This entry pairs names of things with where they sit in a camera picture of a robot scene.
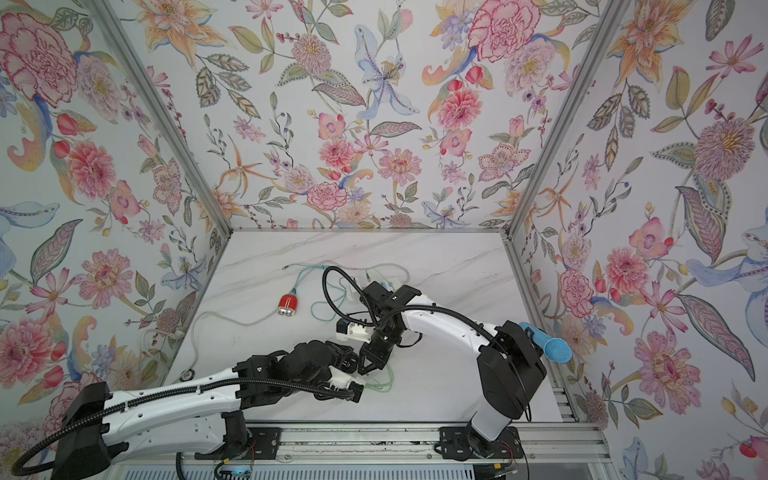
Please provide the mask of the white power strip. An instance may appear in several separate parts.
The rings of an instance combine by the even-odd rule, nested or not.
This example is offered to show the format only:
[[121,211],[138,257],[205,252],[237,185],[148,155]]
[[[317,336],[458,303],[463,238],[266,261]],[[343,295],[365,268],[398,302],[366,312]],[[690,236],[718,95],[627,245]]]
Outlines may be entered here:
[[[292,267],[300,267],[301,270],[296,276],[296,280],[291,287],[289,291],[292,289],[296,289],[296,296],[298,287],[301,285],[301,283],[307,278],[307,276],[314,271],[325,271],[331,266],[337,267],[344,270],[350,270],[353,272],[362,272],[364,274],[364,279],[368,282],[373,281],[374,283],[378,283],[381,286],[383,286],[385,289],[389,291],[393,291],[395,286],[401,286],[402,281],[395,277],[393,280],[388,278],[382,271],[382,268],[392,268],[396,269],[397,271],[403,273],[405,275],[404,280],[408,281],[411,278],[410,272],[404,267],[396,263],[380,263],[380,264],[374,264],[366,267],[347,267],[339,264],[338,262],[331,261],[331,260],[324,260],[321,261],[319,264],[311,264],[311,263],[291,263],[285,266],[285,269],[292,268]],[[195,367],[198,363],[200,354],[199,354],[199,341],[198,336],[196,332],[196,328],[200,326],[204,321],[209,319],[216,319],[219,321],[223,321],[226,323],[230,323],[232,325],[243,327],[243,328],[250,328],[252,326],[259,325],[260,323],[270,320],[271,318],[275,316],[285,317],[277,314],[277,306],[273,308],[271,311],[269,311],[267,314],[256,318],[255,320],[247,321],[247,322],[241,322],[239,320],[236,320],[234,318],[225,316],[221,313],[215,312],[215,311],[203,311],[197,315],[197,317],[192,321],[188,333],[187,333],[187,339],[191,342],[191,348],[192,348],[192,360],[191,363],[183,368],[181,370],[181,373],[184,370],[187,369],[193,369],[195,371]]]

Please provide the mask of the red electric shaver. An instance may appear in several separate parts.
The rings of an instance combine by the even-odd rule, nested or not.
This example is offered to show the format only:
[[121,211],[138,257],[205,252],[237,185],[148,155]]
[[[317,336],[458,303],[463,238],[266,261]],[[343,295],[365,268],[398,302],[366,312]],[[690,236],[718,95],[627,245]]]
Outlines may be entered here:
[[281,316],[291,317],[297,311],[298,299],[296,296],[296,289],[292,289],[287,294],[283,295],[277,306],[277,314]]

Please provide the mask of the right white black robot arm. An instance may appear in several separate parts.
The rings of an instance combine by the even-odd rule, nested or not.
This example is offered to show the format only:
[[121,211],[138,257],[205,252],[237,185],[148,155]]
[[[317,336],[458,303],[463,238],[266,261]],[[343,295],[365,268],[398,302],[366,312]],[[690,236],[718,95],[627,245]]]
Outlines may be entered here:
[[[328,277],[337,274],[358,294],[368,320],[342,312],[328,292]],[[464,429],[450,436],[453,445],[441,454],[458,460],[490,458],[511,444],[505,439],[508,427],[522,417],[532,419],[531,402],[546,379],[541,361],[543,349],[534,342],[531,327],[507,321],[500,326],[474,321],[437,304],[420,290],[403,285],[390,291],[378,283],[361,288],[341,267],[327,266],[322,291],[331,310],[339,317],[339,334],[356,325],[367,336],[358,352],[357,373],[384,370],[392,352],[403,346],[406,331],[441,342],[475,361],[480,382],[479,403]]]

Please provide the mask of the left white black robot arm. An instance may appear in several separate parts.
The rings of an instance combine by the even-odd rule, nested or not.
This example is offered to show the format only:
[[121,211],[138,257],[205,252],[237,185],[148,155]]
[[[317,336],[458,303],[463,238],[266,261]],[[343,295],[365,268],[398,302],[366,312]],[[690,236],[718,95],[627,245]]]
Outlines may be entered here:
[[104,382],[93,383],[74,398],[61,426],[23,452],[10,473],[85,479],[144,452],[232,458],[251,440],[248,409],[295,393],[358,402],[364,389],[354,378],[358,364],[352,347],[313,340],[165,387],[111,391]]

